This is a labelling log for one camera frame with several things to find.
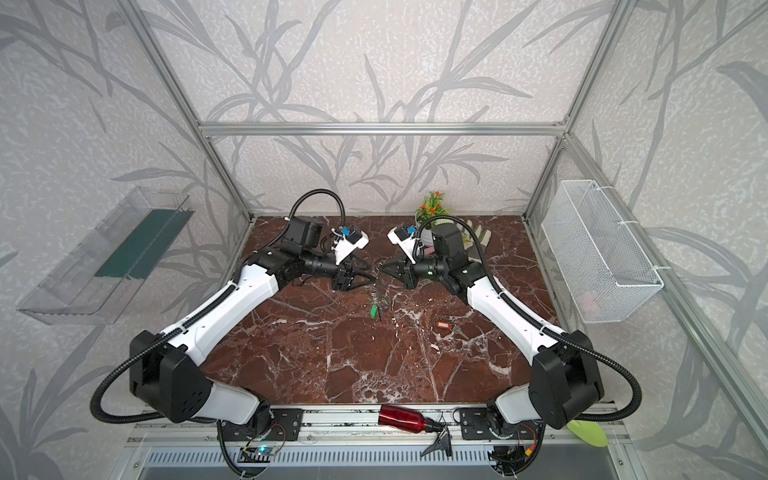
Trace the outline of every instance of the white flower pot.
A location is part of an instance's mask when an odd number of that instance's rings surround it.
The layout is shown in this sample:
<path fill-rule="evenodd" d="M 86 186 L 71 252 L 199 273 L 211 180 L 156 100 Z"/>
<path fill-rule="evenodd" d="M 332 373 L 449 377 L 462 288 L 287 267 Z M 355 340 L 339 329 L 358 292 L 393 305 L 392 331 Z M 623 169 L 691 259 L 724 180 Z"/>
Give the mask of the white flower pot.
<path fill-rule="evenodd" d="M 416 219 L 416 214 L 413 214 L 413 220 L 415 221 L 417 228 L 421 226 L 420 222 Z M 453 222 L 451 222 L 450 220 L 436 220 L 435 222 L 431 223 L 429 227 L 432 228 L 436 224 L 439 225 L 441 223 L 453 223 Z M 433 247 L 435 245 L 435 241 L 432 239 L 431 230 L 427 230 L 427 229 L 422 230 L 422 245 L 424 245 L 424 247 Z"/>

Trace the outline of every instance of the gray wall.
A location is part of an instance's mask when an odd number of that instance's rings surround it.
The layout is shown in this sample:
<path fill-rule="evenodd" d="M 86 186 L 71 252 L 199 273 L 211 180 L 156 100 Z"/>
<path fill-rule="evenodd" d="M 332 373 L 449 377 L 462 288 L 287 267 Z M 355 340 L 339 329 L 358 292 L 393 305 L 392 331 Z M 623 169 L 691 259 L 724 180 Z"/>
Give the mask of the gray wall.
<path fill-rule="evenodd" d="M 88 400 L 143 329 L 220 281 L 246 228 L 111 2 L 0 2 L 0 477 L 106 478 L 130 426 Z M 46 326 L 15 306 L 136 185 L 196 213 L 122 317 Z M 109 411 L 140 412 L 127 380 Z"/>
<path fill-rule="evenodd" d="M 768 3 L 654 5 L 633 10 L 575 132 L 766 392 Z M 575 178 L 565 156 L 548 192 Z M 538 226 L 547 205 L 531 223 L 557 275 Z M 650 478 L 768 478 L 768 460 L 660 296 L 588 332 L 643 386 L 625 422 Z M 626 404 L 622 381 L 605 380 Z"/>
<path fill-rule="evenodd" d="M 140 0 L 205 121 L 560 121 L 613 0 Z M 217 139 L 256 212 L 519 211 L 554 139 Z M 313 197 L 308 212 L 333 204 Z"/>

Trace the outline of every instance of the white wire basket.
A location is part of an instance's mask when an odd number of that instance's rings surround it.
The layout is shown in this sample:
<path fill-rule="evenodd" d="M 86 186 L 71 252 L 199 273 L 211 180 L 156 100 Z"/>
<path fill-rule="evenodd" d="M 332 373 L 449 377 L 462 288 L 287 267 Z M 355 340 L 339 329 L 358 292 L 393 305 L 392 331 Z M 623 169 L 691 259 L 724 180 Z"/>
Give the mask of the white wire basket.
<path fill-rule="evenodd" d="M 593 180 L 563 180 L 541 222 L 584 323 L 620 322 L 664 287 Z"/>

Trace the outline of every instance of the red water bottle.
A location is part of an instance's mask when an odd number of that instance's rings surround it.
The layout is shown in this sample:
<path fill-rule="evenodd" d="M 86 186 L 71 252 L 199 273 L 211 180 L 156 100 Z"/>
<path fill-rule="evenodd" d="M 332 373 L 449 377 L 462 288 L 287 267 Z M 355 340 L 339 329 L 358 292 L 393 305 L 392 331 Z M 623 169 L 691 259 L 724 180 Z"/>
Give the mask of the red water bottle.
<path fill-rule="evenodd" d="M 441 432 L 445 427 L 421 413 L 394 405 L 382 405 L 379 425 L 387 425 L 411 433 Z"/>

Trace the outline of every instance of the green spatula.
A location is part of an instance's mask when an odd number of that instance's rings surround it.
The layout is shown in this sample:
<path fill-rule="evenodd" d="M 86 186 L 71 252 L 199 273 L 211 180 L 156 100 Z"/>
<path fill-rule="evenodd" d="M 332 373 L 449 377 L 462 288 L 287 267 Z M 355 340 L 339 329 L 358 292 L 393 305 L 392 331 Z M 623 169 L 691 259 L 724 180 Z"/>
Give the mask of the green spatula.
<path fill-rule="evenodd" d="M 568 430 L 571 430 L 578 438 L 584 440 L 589 445 L 594 447 L 608 446 L 608 437 L 599 423 L 571 420 L 566 426 Z"/>

